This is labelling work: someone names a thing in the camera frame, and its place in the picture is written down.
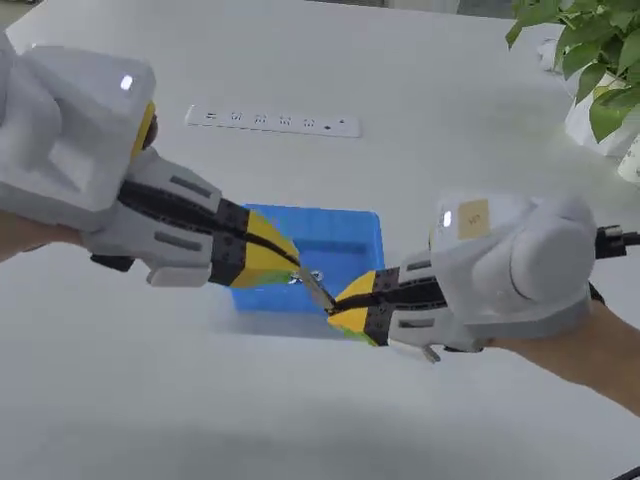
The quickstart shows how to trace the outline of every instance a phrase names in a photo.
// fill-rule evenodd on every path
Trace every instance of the human arm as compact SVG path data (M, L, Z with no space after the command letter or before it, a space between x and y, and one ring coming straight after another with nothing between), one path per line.
M44 225L0 211L0 262L49 243L81 245L80 234L70 228Z
M496 339L491 346L589 387L640 416L640 330L599 301L573 331L535 340Z

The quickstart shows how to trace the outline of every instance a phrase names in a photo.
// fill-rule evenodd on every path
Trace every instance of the blue tray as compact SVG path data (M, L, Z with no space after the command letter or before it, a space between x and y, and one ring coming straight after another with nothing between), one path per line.
M264 215L293 240L302 265L320 270L324 287L338 295L369 270L384 268L380 220L373 212L245 205ZM301 284L232 289L240 311L323 314Z

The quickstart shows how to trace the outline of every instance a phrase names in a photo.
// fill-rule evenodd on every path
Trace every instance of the white table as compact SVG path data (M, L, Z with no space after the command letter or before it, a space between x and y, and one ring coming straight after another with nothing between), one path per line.
M534 53L555 30L509 53L508 27L294 0L47 0L10 34L148 59L168 158L240 202L377 211L389 264L424 245L451 187L580 190L601 222L637 228L638 191L562 133L570 99ZM364 137L186 128L194 102L352 114ZM594 276L636 323L638 263ZM637 418L509 354L430 367L223 336L227 292L143 278L71 247L2 266L2 478L607 480L638 463Z

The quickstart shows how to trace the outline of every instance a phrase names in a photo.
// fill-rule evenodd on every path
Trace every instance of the power strip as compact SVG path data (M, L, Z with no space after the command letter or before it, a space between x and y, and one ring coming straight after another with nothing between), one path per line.
M251 109L216 112L211 108L191 105L185 121L190 126L241 128L325 137L358 138L361 135L360 121L350 116L317 117L290 113L267 113Z

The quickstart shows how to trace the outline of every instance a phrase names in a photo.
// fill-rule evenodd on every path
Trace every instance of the green leaf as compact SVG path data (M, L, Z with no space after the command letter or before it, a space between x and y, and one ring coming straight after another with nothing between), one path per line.
M564 51L567 48L580 45L581 43L606 42L615 34L616 28L601 15L587 19L576 26L576 28L572 28L567 25L562 30L562 34L558 39L555 64L558 65L558 63L560 63L560 60L564 55Z
M605 0L611 10L624 10L634 12L638 10L638 0Z
M532 27L555 20L559 13L560 0L540 0L539 3L521 7L517 20L522 27Z
M616 89L616 95L607 98L603 105L614 109L633 109L640 104L640 86Z
M564 78L568 79L582 67L589 65L598 57L599 53L600 45L597 43L583 43L573 47L564 56L564 62L562 63Z
M584 69L582 75L580 75L580 81L578 82L578 93L576 94L576 105L584 100L589 95L602 77L604 77L607 67L601 63L594 63Z
M509 45L509 50L513 48L513 44L516 43L516 40L518 39L521 33L522 33L522 25L520 24L520 22L514 23L513 27L511 27L511 30L509 30L507 35L504 37L507 40L507 44Z
M609 90L595 99L589 110L589 120L591 129L598 143L618 130L624 119L629 115L632 108L613 108L607 106L612 100L620 95L619 90Z
M627 69L638 60L640 60L640 29L632 32L624 41L622 52L620 53L618 73Z
M527 0L514 0L512 3L513 16L518 18L518 13L527 5Z
M598 6L598 0L575 0L569 8L565 10L566 13L580 13L584 10L591 11Z
M614 11L611 12L610 23L614 27L618 27L620 30L625 31L635 16L636 14L633 12Z
M630 84L640 84L640 62L636 62L627 70L627 82Z

